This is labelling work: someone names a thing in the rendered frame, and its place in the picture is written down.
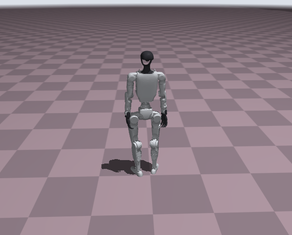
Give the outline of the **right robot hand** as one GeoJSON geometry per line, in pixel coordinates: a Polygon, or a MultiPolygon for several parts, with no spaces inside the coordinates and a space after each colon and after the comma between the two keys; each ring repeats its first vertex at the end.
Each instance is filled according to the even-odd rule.
{"type": "Polygon", "coordinates": [[[162,125],[161,127],[166,127],[167,126],[167,110],[164,111],[164,114],[161,113],[161,124],[162,125]]]}

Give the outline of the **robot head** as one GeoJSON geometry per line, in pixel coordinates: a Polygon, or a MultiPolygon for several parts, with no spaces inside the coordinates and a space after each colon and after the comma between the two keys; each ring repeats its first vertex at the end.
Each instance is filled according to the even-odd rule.
{"type": "Polygon", "coordinates": [[[150,51],[144,51],[141,53],[140,58],[141,58],[141,63],[144,66],[144,69],[143,69],[143,71],[141,71],[141,73],[152,74],[153,71],[150,70],[150,64],[151,64],[152,60],[154,59],[153,54],[150,51]],[[149,62],[149,64],[145,65],[145,64],[143,64],[142,60],[145,60],[145,61],[150,60],[150,62],[149,62]]]}

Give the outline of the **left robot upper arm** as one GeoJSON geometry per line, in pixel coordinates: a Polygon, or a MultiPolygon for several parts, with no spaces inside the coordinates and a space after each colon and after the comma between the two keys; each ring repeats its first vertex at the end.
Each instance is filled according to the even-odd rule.
{"type": "Polygon", "coordinates": [[[127,75],[127,94],[128,99],[134,96],[133,89],[134,89],[134,81],[136,80],[137,73],[131,72],[127,75]]]}

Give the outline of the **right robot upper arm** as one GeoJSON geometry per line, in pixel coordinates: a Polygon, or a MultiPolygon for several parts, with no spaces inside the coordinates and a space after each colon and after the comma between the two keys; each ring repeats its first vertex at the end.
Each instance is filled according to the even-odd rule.
{"type": "Polygon", "coordinates": [[[164,75],[164,73],[162,72],[157,72],[158,74],[158,80],[159,80],[159,91],[158,91],[158,96],[160,97],[165,97],[165,80],[166,77],[164,75]]]}

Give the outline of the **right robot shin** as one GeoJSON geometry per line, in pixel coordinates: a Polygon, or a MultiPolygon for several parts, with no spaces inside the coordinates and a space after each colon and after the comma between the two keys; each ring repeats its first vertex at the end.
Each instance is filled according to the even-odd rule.
{"type": "Polygon", "coordinates": [[[156,169],[157,164],[157,157],[158,157],[158,141],[156,141],[156,148],[151,148],[151,158],[152,158],[152,169],[156,169]]]}

